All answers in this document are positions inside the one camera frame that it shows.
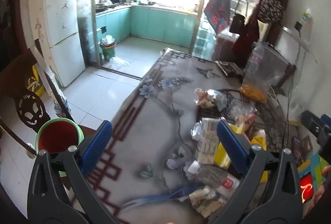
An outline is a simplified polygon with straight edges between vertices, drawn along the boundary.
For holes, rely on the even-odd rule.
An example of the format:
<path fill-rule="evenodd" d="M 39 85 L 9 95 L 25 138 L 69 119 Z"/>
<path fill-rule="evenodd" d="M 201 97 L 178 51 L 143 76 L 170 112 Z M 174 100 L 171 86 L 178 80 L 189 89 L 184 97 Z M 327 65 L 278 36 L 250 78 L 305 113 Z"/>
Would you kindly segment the floral patterned tablecloth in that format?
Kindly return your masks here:
<path fill-rule="evenodd" d="M 225 93 L 228 107 L 197 106 L 196 88 Z M 117 223 L 209 223 L 188 197 L 196 186 L 187 171 L 197 146 L 191 129 L 203 117 L 233 123 L 248 111 L 257 115 L 248 136 L 264 129 L 268 149 L 278 152 L 285 125 L 280 109 L 244 96 L 239 80 L 215 63 L 169 49 L 111 117 L 112 138 L 87 179 Z"/>

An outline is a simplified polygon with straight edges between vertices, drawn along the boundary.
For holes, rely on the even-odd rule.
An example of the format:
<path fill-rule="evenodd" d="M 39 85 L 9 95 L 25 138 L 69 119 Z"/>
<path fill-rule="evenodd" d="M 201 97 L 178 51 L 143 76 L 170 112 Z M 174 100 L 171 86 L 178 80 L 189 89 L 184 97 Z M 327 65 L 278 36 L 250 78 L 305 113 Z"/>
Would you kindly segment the dark patterned remote box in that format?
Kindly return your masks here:
<path fill-rule="evenodd" d="M 215 61 L 215 64 L 227 77 L 243 77 L 244 72 L 234 62 Z"/>

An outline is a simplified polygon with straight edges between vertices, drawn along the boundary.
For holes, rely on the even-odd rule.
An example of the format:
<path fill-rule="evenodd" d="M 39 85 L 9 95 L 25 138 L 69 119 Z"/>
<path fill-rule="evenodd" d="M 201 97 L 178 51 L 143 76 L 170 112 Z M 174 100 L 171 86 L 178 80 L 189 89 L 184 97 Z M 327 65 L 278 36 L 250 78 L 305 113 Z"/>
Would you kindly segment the red plaid hanging cloth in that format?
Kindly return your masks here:
<path fill-rule="evenodd" d="M 231 0 L 209 0 L 204 10 L 207 21 L 218 35 L 229 26 Z"/>

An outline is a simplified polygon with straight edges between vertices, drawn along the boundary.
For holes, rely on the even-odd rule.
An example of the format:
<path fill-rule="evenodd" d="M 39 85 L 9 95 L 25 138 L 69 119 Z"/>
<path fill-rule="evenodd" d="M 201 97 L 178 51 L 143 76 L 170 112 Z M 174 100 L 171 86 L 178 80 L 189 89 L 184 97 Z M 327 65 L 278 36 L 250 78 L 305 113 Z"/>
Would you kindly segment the yellow jug on floor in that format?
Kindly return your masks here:
<path fill-rule="evenodd" d="M 41 97 L 45 92 L 45 88 L 35 65 L 32 66 L 32 75 L 28 78 L 26 87 L 29 91 L 34 92 L 39 97 Z"/>

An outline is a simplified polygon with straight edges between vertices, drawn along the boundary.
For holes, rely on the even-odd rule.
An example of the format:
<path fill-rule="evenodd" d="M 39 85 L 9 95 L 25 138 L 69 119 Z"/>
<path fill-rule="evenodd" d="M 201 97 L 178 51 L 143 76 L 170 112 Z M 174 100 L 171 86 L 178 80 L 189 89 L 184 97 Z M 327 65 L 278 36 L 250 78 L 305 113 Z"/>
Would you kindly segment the green kitchen trash bin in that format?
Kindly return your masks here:
<path fill-rule="evenodd" d="M 100 48 L 102 50 L 104 60 L 109 62 L 111 58 L 115 57 L 116 40 L 112 35 L 106 35 L 100 39 Z"/>

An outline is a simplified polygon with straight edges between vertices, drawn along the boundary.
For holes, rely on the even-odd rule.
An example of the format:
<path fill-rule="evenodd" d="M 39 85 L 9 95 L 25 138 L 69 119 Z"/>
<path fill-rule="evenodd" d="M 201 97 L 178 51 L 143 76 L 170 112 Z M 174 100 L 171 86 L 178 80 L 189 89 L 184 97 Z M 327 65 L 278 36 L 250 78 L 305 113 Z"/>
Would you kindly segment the red beige paper wrapper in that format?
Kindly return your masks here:
<path fill-rule="evenodd" d="M 195 100 L 195 104 L 201 108 L 212 108 L 216 106 L 215 98 L 208 94 L 206 90 L 202 90 L 200 88 L 196 88 L 194 93 L 197 97 Z"/>

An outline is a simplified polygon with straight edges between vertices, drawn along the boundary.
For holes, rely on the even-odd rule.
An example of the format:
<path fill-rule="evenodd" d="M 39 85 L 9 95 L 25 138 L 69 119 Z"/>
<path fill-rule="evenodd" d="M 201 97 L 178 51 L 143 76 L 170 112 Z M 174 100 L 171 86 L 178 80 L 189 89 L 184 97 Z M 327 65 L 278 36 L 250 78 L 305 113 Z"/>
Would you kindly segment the patterned black white hanging bag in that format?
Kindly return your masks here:
<path fill-rule="evenodd" d="M 282 19 L 284 8 L 279 0 L 261 0 L 258 20 L 262 23 L 274 23 Z"/>

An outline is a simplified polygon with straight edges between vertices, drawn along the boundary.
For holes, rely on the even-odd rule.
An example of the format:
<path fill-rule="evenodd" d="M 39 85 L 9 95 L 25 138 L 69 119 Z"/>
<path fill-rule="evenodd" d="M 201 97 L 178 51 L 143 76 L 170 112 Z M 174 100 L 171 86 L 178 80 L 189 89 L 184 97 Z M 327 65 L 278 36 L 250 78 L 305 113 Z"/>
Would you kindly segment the silver foil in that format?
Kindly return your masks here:
<path fill-rule="evenodd" d="M 202 122 L 198 121 L 191 129 L 191 138 L 195 141 L 199 141 L 202 137 Z"/>

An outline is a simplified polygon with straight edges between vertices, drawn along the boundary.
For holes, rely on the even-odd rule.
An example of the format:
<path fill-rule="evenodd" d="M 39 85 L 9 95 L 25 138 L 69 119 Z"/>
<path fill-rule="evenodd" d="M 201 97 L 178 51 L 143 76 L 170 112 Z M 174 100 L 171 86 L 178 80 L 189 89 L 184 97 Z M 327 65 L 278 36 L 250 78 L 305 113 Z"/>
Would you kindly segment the teal kitchen cabinets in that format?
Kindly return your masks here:
<path fill-rule="evenodd" d="M 189 48 L 195 14 L 153 6 L 118 6 L 95 17 L 96 38 L 111 35 L 120 43 L 129 36 L 156 40 Z"/>

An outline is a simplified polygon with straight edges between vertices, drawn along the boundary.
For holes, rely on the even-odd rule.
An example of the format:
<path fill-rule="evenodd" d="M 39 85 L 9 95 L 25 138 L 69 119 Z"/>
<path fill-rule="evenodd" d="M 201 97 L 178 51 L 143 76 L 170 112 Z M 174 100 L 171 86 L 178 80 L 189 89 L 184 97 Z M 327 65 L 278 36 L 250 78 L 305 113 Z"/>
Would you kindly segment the clear bag of orange snacks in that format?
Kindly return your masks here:
<path fill-rule="evenodd" d="M 255 42 L 244 69 L 241 93 L 266 103 L 270 88 L 283 78 L 288 65 L 289 62 L 274 48 L 264 42 Z"/>

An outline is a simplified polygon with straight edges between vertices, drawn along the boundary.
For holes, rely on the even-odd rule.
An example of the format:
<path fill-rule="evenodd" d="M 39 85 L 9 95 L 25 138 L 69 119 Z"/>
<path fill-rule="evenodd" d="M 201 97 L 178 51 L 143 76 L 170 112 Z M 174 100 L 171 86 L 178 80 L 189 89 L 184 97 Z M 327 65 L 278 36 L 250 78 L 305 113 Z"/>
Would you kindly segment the blue white package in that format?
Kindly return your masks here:
<path fill-rule="evenodd" d="M 219 112 L 222 112 L 228 107 L 228 97 L 225 93 L 218 90 L 212 90 L 213 104 L 217 107 Z"/>

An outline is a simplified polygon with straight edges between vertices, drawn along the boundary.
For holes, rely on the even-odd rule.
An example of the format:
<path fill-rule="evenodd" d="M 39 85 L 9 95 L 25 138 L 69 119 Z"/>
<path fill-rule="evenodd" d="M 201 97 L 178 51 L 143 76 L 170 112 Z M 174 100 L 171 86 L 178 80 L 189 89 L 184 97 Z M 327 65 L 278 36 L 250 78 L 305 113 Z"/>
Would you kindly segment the phone with lit screen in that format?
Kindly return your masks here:
<path fill-rule="evenodd" d="M 305 203 L 309 201 L 314 195 L 313 177 L 311 173 L 306 173 L 300 179 L 301 199 Z"/>

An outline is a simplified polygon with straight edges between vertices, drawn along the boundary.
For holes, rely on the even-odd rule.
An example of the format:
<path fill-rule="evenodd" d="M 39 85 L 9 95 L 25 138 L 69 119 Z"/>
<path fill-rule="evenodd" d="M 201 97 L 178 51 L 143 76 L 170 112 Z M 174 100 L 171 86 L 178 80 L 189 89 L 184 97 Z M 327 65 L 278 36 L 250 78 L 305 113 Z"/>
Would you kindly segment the black hanging handbag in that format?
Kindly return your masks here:
<path fill-rule="evenodd" d="M 233 34 L 240 34 L 245 25 L 245 16 L 235 13 L 231 25 L 229 27 L 229 32 Z"/>

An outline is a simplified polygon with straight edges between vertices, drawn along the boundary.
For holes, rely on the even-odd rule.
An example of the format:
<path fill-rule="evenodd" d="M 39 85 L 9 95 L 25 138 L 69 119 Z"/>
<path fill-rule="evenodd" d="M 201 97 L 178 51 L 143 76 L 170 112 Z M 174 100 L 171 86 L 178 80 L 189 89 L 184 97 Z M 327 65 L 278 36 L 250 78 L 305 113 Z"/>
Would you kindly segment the white refrigerator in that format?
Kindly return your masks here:
<path fill-rule="evenodd" d="M 59 84 L 67 87 L 85 69 L 76 0 L 28 0 L 32 36 Z"/>

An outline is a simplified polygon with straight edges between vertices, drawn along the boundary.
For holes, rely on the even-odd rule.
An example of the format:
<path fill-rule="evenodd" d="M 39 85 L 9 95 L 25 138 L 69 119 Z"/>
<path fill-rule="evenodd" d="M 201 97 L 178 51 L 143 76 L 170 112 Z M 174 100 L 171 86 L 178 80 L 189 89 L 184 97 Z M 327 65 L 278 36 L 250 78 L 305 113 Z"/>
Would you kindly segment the dark carved wooden chair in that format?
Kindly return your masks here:
<path fill-rule="evenodd" d="M 46 112 L 46 107 L 41 98 L 34 92 L 27 89 L 25 78 L 32 71 L 32 66 L 37 63 L 29 49 L 24 54 L 19 55 L 3 71 L 1 71 L 1 99 L 5 96 L 14 100 L 16 112 L 20 120 L 34 132 L 38 133 L 44 123 L 50 120 Z M 55 89 L 55 82 L 51 82 L 50 75 L 46 74 L 55 100 L 65 114 L 65 118 L 74 121 L 71 112 L 66 107 L 64 99 L 60 97 L 59 90 Z M 11 138 L 21 145 L 26 152 L 32 157 L 36 157 L 36 150 L 25 143 L 14 131 L 12 131 L 1 119 L 1 129 L 4 130 Z"/>

